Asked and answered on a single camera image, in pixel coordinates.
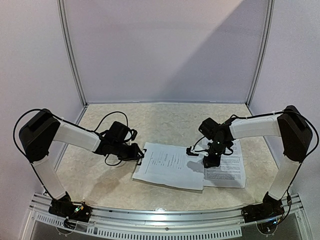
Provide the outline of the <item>green translucent plastic folder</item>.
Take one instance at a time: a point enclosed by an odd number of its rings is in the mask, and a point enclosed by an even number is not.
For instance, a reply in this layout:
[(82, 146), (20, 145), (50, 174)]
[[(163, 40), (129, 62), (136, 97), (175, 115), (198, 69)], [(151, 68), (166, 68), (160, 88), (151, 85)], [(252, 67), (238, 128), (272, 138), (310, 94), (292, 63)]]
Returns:
[(134, 172), (132, 174), (132, 178), (133, 179), (135, 179), (135, 180), (139, 180), (140, 179), (140, 168), (141, 168), (140, 165), (136, 165), (135, 166)]

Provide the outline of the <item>remaining printed paper stack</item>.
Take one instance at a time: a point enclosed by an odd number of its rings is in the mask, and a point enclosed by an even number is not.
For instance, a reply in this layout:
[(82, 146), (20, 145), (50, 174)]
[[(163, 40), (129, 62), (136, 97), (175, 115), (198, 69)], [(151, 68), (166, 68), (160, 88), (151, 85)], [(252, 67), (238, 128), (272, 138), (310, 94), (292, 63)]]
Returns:
[(233, 141), (232, 155), (222, 155), (220, 165), (204, 169), (204, 187), (239, 188), (246, 186), (246, 173), (239, 140)]

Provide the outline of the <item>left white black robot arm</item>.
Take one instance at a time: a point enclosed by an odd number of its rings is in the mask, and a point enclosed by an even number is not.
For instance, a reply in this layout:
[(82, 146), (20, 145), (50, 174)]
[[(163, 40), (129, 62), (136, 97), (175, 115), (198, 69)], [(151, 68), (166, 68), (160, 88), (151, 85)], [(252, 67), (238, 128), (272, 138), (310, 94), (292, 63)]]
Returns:
[(35, 108), (29, 112), (35, 114), (18, 132), (22, 146), (20, 151), (30, 162), (45, 191), (56, 201), (54, 207), (63, 217), (70, 217), (75, 210), (74, 205), (63, 198), (68, 193), (49, 160), (54, 142), (104, 157), (113, 155), (121, 162), (140, 161), (145, 156), (134, 142), (138, 132), (127, 124), (114, 121), (110, 128), (98, 132), (64, 120), (46, 108)]

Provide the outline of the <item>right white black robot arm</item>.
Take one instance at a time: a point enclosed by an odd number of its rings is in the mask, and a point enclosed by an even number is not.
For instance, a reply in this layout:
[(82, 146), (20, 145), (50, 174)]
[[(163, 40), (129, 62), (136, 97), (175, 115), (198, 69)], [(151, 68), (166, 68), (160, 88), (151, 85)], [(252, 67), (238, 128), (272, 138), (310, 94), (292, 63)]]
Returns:
[(258, 208), (262, 218), (269, 218), (278, 210), (277, 202), (290, 189), (303, 162), (317, 149), (320, 142), (315, 126), (294, 105), (258, 115), (234, 114), (223, 122), (208, 117), (202, 121), (198, 130), (211, 141), (205, 150), (208, 155), (203, 159), (206, 168), (216, 165), (236, 140), (276, 139), (281, 145), (282, 159), (277, 164), (278, 171), (265, 194), (268, 200)]

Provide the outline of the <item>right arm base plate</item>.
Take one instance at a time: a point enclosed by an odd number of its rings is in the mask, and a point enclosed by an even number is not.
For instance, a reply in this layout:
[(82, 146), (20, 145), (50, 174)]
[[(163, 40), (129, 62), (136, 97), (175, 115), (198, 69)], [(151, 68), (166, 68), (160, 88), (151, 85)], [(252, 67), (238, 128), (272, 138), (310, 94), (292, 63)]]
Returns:
[(275, 218), (285, 214), (281, 203), (250, 204), (241, 209), (241, 215), (246, 223)]

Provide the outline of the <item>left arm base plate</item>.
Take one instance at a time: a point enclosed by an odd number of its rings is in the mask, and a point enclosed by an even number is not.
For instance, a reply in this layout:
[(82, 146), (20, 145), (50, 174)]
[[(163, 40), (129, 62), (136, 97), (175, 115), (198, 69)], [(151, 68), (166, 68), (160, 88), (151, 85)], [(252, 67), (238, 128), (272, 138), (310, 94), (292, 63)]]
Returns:
[(48, 212), (69, 220), (88, 223), (93, 208), (84, 202), (74, 203), (72, 201), (52, 200)]

